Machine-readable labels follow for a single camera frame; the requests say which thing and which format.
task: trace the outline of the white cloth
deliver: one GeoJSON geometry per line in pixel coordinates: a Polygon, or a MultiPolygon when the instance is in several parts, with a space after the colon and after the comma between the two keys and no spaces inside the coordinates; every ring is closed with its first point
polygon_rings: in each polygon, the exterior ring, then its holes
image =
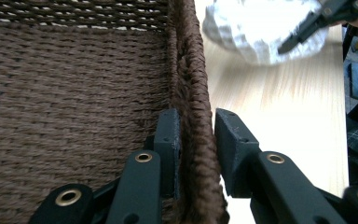
{"type": "Polygon", "coordinates": [[[221,47],[239,52],[250,64],[277,64],[319,52],[328,28],[317,31],[290,52],[278,54],[318,0],[217,0],[206,7],[203,32],[221,47]]]}

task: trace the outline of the woven mesh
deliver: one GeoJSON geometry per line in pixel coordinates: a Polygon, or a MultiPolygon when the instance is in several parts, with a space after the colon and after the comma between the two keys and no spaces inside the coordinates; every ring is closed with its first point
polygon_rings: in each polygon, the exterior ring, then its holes
{"type": "Polygon", "coordinates": [[[119,177],[169,107],[183,148],[165,220],[226,223],[202,52],[192,0],[0,0],[0,223],[119,177]]]}

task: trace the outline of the brown basket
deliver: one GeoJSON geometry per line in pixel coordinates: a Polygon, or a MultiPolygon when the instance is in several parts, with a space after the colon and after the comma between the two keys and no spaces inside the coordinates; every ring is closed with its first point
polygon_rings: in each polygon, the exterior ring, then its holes
{"type": "Polygon", "coordinates": [[[193,0],[0,0],[0,223],[116,179],[169,107],[183,148],[167,218],[227,222],[193,0]]]}

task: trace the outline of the brown woven fabric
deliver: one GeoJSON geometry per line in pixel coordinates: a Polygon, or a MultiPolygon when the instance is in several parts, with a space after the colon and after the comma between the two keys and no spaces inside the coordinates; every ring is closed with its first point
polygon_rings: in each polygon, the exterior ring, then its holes
{"type": "Polygon", "coordinates": [[[26,222],[61,185],[117,178],[168,107],[182,194],[165,215],[227,222],[194,2],[56,2],[0,0],[0,223],[26,222]]]}

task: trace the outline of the tabletop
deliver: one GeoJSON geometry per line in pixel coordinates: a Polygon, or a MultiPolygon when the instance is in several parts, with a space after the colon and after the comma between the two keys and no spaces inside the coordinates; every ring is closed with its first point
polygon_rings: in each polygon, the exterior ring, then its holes
{"type": "MultiPolygon", "coordinates": [[[[200,23],[210,3],[196,0],[200,23]]],[[[318,54],[274,66],[246,64],[202,35],[213,112],[238,114],[261,150],[285,154],[314,186],[342,196],[349,178],[340,26],[318,54]]],[[[252,223],[249,200],[228,204],[230,223],[252,223]]]]}

